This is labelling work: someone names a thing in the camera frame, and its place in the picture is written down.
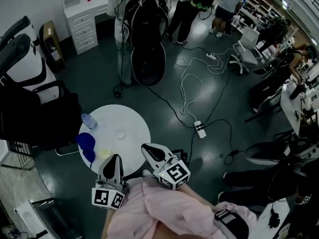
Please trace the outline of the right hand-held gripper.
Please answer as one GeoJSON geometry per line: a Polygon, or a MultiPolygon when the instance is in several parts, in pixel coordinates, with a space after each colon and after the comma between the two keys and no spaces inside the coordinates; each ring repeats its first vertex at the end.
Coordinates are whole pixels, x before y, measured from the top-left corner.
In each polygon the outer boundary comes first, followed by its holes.
{"type": "Polygon", "coordinates": [[[172,156],[172,152],[166,146],[144,143],[141,151],[149,165],[155,169],[154,176],[167,188],[176,190],[189,181],[191,172],[182,160],[176,155],[172,156]]]}

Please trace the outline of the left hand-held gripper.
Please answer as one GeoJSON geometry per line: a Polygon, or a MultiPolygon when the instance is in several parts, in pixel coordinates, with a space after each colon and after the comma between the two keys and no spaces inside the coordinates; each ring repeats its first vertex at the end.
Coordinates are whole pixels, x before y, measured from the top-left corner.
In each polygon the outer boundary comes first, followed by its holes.
{"type": "Polygon", "coordinates": [[[109,156],[99,167],[97,180],[92,188],[92,205],[105,209],[118,210],[128,193],[128,184],[123,180],[123,163],[118,154],[109,156]]]}

